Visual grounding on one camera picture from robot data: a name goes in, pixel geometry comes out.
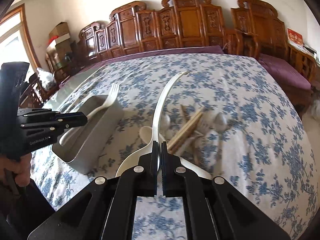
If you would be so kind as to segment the person's left hand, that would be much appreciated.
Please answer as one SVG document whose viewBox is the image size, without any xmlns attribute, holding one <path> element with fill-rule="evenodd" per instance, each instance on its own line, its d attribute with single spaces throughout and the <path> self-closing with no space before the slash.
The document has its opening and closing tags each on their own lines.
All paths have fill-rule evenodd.
<svg viewBox="0 0 320 240">
<path fill-rule="evenodd" d="M 6 156 L 1 155 L 1 183 L 8 185 L 5 175 L 5 170 L 16 174 L 15 183 L 20 187 L 25 187 L 30 183 L 30 170 L 31 170 L 32 154 L 28 153 L 20 158 L 20 161 L 8 159 Z"/>
</svg>

